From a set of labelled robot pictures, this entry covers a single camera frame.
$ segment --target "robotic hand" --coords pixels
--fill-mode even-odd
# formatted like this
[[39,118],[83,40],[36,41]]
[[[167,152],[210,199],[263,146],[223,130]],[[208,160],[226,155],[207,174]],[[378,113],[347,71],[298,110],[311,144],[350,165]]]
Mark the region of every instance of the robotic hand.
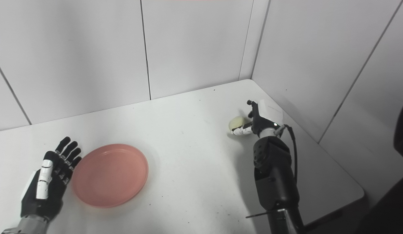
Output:
[[73,170],[80,162],[76,141],[65,137],[55,151],[45,153],[22,199],[21,220],[16,228],[2,234],[45,234],[48,224],[60,213],[63,195]]
[[[261,100],[258,103],[248,101],[252,106],[249,118],[252,121],[243,124],[231,121],[229,128],[235,135],[254,133],[259,140],[253,146],[254,176],[259,203],[265,213],[248,216],[268,215],[272,234],[303,234],[304,224],[298,210],[300,195],[297,188],[297,147],[292,128],[283,124],[283,111],[276,103]],[[284,129],[291,135],[294,145],[294,171],[291,169],[289,147],[280,139]]]

